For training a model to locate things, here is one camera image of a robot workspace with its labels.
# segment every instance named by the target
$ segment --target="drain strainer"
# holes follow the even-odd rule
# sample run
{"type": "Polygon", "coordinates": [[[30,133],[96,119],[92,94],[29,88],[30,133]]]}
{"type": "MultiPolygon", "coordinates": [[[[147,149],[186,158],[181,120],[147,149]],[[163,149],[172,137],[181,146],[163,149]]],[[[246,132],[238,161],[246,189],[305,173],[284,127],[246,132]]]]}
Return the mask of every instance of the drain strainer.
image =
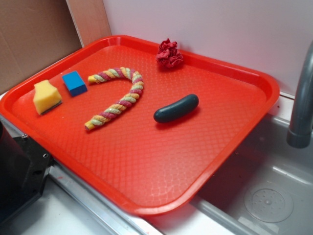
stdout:
{"type": "Polygon", "coordinates": [[[253,217],[268,223],[287,219],[293,210],[291,196],[271,183],[249,188],[245,194],[245,206],[253,217]]]}

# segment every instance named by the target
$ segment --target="tray rim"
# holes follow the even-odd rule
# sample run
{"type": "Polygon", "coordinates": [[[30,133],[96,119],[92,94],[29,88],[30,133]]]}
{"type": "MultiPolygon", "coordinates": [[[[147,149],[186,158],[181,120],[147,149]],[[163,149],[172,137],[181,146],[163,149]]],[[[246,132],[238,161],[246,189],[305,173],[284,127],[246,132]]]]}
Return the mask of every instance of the tray rim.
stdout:
{"type": "MultiPolygon", "coordinates": [[[[126,35],[109,36],[99,39],[89,44],[88,46],[74,52],[73,54],[65,57],[64,59],[56,62],[55,64],[52,64],[51,66],[47,67],[41,72],[35,74],[34,76],[31,76],[27,80],[13,87],[0,100],[0,113],[10,122],[12,122],[12,124],[18,127],[21,131],[27,133],[32,138],[36,139],[36,141],[39,144],[41,144],[42,146],[47,146],[49,144],[45,138],[42,138],[40,135],[37,135],[36,131],[30,129],[25,123],[16,118],[10,112],[10,105],[12,105],[19,97],[23,96],[25,93],[33,90],[33,85],[41,80],[44,80],[43,78],[44,75],[46,77],[56,76],[64,70],[63,67],[65,65],[70,67],[72,64],[78,63],[86,56],[91,55],[104,47],[123,45],[131,48],[135,47],[135,49],[139,50],[137,46],[142,45],[143,43],[145,45],[144,47],[145,49],[142,49],[141,51],[156,55],[157,53],[156,48],[158,47],[157,43],[149,42],[146,40],[126,35]]],[[[259,109],[259,111],[256,113],[256,115],[254,115],[254,117],[249,121],[249,123],[245,125],[243,129],[240,130],[239,134],[236,135],[236,137],[239,136],[240,138],[238,139],[242,141],[277,101],[279,97],[279,86],[275,79],[270,75],[260,71],[252,70],[229,62],[194,54],[192,52],[188,52],[185,50],[180,51],[184,56],[185,64],[188,64],[199,69],[204,69],[207,71],[211,71],[212,69],[214,69],[215,71],[216,70],[218,71],[214,73],[218,73],[220,75],[224,75],[226,71],[232,70],[233,76],[231,78],[241,80],[243,82],[247,82],[249,84],[257,86],[265,93],[267,97],[265,104],[262,106],[261,109],[259,109]]],[[[241,143],[241,141],[237,141],[236,145],[238,146],[241,143]]],[[[138,215],[165,213],[187,203],[197,193],[201,185],[203,185],[210,177],[211,174],[209,174],[208,176],[208,173],[206,174],[205,172],[212,171],[212,169],[210,168],[213,168],[212,165],[216,165],[215,162],[218,162],[219,165],[221,165],[227,159],[228,155],[232,153],[232,151],[233,147],[230,147],[228,144],[219,154],[220,157],[218,159],[215,158],[213,162],[210,164],[210,166],[208,166],[205,169],[205,171],[200,174],[200,176],[195,180],[195,182],[182,195],[180,195],[179,198],[162,206],[142,207],[126,197],[120,197],[120,194],[123,195],[122,193],[120,193],[118,190],[111,186],[109,187],[108,184],[107,185],[109,191],[111,191],[112,193],[117,192],[119,193],[119,195],[116,195],[116,198],[114,198],[113,201],[123,209],[127,210],[128,212],[138,215]]],[[[67,163],[64,164],[66,167],[68,165],[75,164],[74,159],[71,158],[67,158],[66,162],[67,163]]],[[[95,179],[95,177],[90,176],[89,170],[87,170],[84,167],[81,167],[81,169],[79,169],[79,174],[76,172],[75,174],[77,174],[79,177],[81,177],[83,180],[88,182],[96,189],[98,185],[103,184],[103,182],[99,178],[95,179]]]]}

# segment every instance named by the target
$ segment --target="sponge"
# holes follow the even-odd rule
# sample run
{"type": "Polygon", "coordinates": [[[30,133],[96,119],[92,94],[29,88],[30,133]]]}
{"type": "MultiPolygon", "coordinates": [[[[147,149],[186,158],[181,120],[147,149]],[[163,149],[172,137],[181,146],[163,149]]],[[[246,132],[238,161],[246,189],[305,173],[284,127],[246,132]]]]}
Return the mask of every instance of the sponge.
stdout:
{"type": "Polygon", "coordinates": [[[62,97],[58,89],[52,86],[48,80],[36,83],[34,104],[38,114],[45,114],[62,103],[62,97]]]}
{"type": "Polygon", "coordinates": [[[63,75],[62,78],[72,96],[77,96],[87,91],[87,87],[77,71],[63,75]]]}

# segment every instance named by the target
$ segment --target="blue block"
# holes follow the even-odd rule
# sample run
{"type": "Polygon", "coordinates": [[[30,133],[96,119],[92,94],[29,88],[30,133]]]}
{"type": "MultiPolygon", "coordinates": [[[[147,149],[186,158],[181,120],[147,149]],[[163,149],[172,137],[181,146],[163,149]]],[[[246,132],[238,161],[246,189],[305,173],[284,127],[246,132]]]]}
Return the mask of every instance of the blue block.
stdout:
{"type": "Polygon", "coordinates": [[[63,75],[62,78],[72,96],[77,96],[87,91],[87,87],[77,71],[63,75]]]}

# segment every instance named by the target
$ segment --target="yellow sponge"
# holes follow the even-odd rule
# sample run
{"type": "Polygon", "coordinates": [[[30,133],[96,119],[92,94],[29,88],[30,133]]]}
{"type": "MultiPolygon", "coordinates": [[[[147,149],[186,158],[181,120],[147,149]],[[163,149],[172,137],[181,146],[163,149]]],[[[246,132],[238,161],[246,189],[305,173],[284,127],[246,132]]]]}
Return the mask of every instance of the yellow sponge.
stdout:
{"type": "Polygon", "coordinates": [[[45,114],[62,103],[62,97],[58,89],[52,86],[48,80],[36,83],[34,104],[38,114],[45,114]]]}

